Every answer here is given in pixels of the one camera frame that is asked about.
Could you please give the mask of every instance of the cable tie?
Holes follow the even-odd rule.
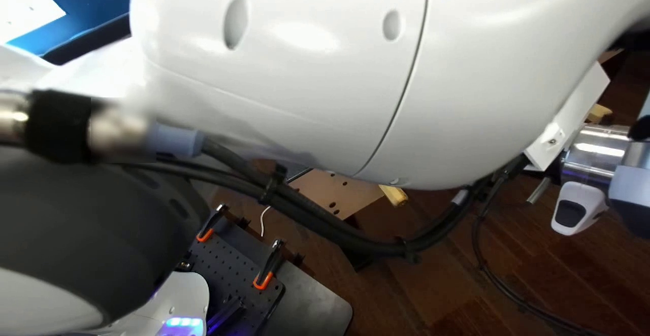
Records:
[[[420,261],[422,259],[420,258],[420,255],[418,255],[417,252],[413,250],[411,244],[409,244],[408,241],[406,241],[404,237],[401,236],[397,236],[395,239],[397,239],[398,243],[404,246],[404,259],[406,259],[409,264],[420,264]]]
[[[276,168],[273,171],[269,178],[267,186],[264,188],[262,196],[259,197],[257,202],[262,205],[269,205],[271,199],[276,195],[276,190],[278,190],[278,185],[284,183],[286,177],[286,167],[280,164],[276,164]]]

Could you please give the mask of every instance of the perforated plate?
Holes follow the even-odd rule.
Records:
[[[192,271],[201,274],[210,289],[207,317],[212,317],[229,297],[239,297],[246,306],[241,317],[220,327],[214,334],[247,336],[257,332],[284,292],[284,285],[273,278],[266,290],[253,287],[260,265],[242,255],[216,234],[190,248]]]

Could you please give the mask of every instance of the white robot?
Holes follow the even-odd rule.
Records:
[[[0,83],[144,107],[244,158],[436,190],[471,183],[521,153],[530,170],[544,171],[572,143],[599,147],[576,146],[576,137],[627,146],[625,135],[585,133],[582,123],[608,84],[595,60],[620,35],[650,26],[650,0],[132,0],[130,21],[132,38],[59,68],[0,49],[12,61]],[[0,116],[5,142],[21,119],[11,109]],[[561,195],[578,207],[560,209],[585,214],[554,220],[559,232],[587,227],[607,200],[645,208],[645,151],[608,152],[619,162],[608,166],[604,188],[569,179],[579,187]],[[207,299],[177,299],[186,312],[172,317],[160,311],[169,303],[155,303],[186,274],[115,324],[120,312],[2,265],[0,297],[16,306],[0,314],[0,334],[153,335],[186,318],[188,335],[205,334],[194,327],[204,324]],[[182,284],[190,294],[205,281]],[[51,297],[35,309],[25,292]],[[46,312],[53,304],[57,311]]]

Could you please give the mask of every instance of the wooden floor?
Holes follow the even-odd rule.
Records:
[[[650,55],[632,54],[602,99],[616,121],[631,123],[650,86]],[[523,205],[538,181],[519,177],[506,184],[481,234],[493,271],[535,304],[610,335],[650,334],[650,241],[632,237],[615,214],[567,238],[550,228],[559,188],[534,206]],[[380,199],[356,214],[364,232],[390,239],[435,218],[453,191],[409,192],[413,206],[393,209]],[[232,212],[259,229],[262,208],[222,192]],[[352,305],[348,331],[356,334],[553,335],[520,311],[476,269],[470,241],[472,216],[442,243],[422,254],[422,263],[380,260],[355,273],[328,241],[281,214],[266,215],[265,241],[288,241],[306,255],[315,278]]]

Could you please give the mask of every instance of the black clamp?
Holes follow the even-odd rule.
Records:
[[[408,243],[404,237],[397,236],[395,239],[404,246],[404,259],[406,259],[409,264],[420,264],[422,258],[415,250],[413,250],[411,244]]]
[[[276,190],[278,189],[278,185],[284,183],[285,177],[286,177],[286,167],[280,164],[276,164],[276,168],[273,171],[273,174],[271,174],[269,178],[269,182],[267,183],[267,186],[264,188],[264,192],[262,193],[262,196],[259,197],[257,202],[262,205],[269,205],[271,199],[273,199],[274,195],[276,195]]]
[[[273,278],[273,274],[279,268],[279,265],[282,263],[282,253],[280,249],[284,246],[284,241],[281,239],[276,239],[271,246],[271,253],[267,257],[267,262],[262,267],[262,270],[259,271],[255,280],[253,280],[253,286],[259,290],[265,290],[269,285],[269,282]]]
[[[210,236],[212,236],[214,233],[214,229],[212,227],[219,221],[219,219],[227,210],[228,206],[226,204],[219,204],[218,207],[214,209],[212,216],[207,220],[207,222],[205,222],[204,227],[197,234],[198,242],[204,243],[210,239]]]

